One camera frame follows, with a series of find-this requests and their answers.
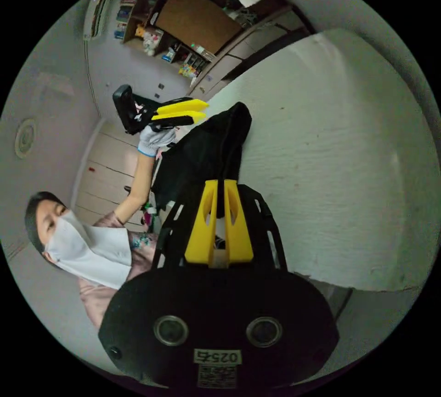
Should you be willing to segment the person's left hand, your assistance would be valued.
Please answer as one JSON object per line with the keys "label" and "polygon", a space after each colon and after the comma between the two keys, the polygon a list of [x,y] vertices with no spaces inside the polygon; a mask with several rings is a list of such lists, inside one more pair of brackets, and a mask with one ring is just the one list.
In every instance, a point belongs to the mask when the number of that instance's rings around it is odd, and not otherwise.
{"label": "person's left hand", "polygon": [[161,148],[174,143],[176,130],[161,129],[158,126],[146,126],[140,133],[137,150],[144,156],[155,158]]}

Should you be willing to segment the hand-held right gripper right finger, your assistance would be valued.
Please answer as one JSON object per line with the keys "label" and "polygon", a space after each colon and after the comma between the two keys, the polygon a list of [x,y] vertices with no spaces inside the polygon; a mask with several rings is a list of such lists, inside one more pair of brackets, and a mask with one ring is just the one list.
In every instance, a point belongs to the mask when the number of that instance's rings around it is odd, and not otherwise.
{"label": "hand-held right gripper right finger", "polygon": [[254,254],[235,180],[224,181],[224,211],[228,263],[251,262]]}

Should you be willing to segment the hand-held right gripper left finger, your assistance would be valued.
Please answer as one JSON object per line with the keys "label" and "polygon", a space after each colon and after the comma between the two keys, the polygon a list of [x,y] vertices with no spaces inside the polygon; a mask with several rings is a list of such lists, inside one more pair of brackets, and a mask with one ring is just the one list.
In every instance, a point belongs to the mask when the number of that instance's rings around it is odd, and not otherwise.
{"label": "hand-held right gripper left finger", "polygon": [[215,248],[218,181],[205,182],[184,254],[189,264],[211,264]]}

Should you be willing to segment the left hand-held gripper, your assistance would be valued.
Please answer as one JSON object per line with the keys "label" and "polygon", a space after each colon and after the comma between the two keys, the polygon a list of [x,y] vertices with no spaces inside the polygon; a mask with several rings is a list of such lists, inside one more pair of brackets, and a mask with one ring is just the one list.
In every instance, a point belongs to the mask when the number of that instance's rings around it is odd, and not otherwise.
{"label": "left hand-held gripper", "polygon": [[113,103],[127,134],[140,133],[146,126],[170,129],[190,126],[206,117],[201,112],[209,105],[200,99],[175,99],[157,103],[133,93],[128,84],[119,86],[113,93]]}

